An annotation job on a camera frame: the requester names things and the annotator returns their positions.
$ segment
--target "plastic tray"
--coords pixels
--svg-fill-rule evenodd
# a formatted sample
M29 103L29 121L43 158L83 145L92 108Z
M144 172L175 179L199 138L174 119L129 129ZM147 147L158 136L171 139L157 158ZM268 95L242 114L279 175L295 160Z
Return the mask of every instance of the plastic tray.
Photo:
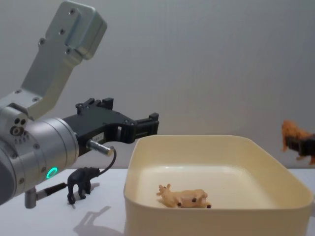
M158 186L202 188L212 208L168 208ZM157 135L138 141L124 188L126 236L304 236L313 194L253 141Z

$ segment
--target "white table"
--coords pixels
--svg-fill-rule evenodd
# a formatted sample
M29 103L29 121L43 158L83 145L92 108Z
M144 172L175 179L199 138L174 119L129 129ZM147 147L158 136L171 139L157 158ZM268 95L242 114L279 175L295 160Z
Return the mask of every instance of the white table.
M66 182L74 170L66 170L40 184L37 189ZM290 170L315 192L315 170ZM125 201L123 188L127 169L111 169L92 183L100 183L74 206L67 203L67 189L37 202L34 209L24 208L24 195L0 206L1 236L123 236ZM315 214L307 236L315 235Z

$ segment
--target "toy animal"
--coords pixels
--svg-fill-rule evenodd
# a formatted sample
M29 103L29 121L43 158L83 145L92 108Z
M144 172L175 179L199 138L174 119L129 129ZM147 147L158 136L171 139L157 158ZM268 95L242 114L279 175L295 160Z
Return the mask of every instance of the toy animal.
M86 192L86 194L91 193L91 179L94 177L98 177L100 174L99 168L93 168L93 167L84 167L79 168L76 171L74 171L71 175L68 177L67 186L68 186L68 201L72 205L75 203L75 198L73 195L73 187L74 185L78 185L79 188L79 196L81 199L85 199L86 196L83 195L83 190Z
M166 187L159 185L159 192L157 196L162 196L162 199L168 207L182 207L182 208L211 208L211 204L207 202L208 194L202 189L184 190L181 192L172 192L171 185Z
M284 120L282 124L282 141L283 141L283 152L286 152L289 148L287 140L290 138L295 141L307 141L310 140L314 136L313 133L305 131L297 126L297 124L291 120ZM315 165L315 155L310 155L311 161L310 165ZM306 155L299 155L296 159L302 160L306 157Z

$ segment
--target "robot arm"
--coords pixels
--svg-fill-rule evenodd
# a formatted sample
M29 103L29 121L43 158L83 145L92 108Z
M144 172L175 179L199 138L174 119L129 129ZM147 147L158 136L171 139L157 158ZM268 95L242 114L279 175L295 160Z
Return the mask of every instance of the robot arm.
M113 99L89 99L77 104L76 115L37 120L55 106L73 68L93 57L106 29L94 8L63 2L21 88L0 99L0 205L25 192L25 205L33 208L43 197L35 186L80 155L90 150L110 155L114 149L105 142L132 143L157 134L158 114L132 120L112 110Z

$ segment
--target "green indicator light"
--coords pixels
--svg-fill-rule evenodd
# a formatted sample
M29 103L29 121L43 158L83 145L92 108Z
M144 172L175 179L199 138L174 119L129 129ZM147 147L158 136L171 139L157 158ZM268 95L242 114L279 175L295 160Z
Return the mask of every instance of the green indicator light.
M56 175L58 172L58 168L57 167L53 167L49 170L49 172L47 173L46 175L46 178L51 178L53 177L54 175Z

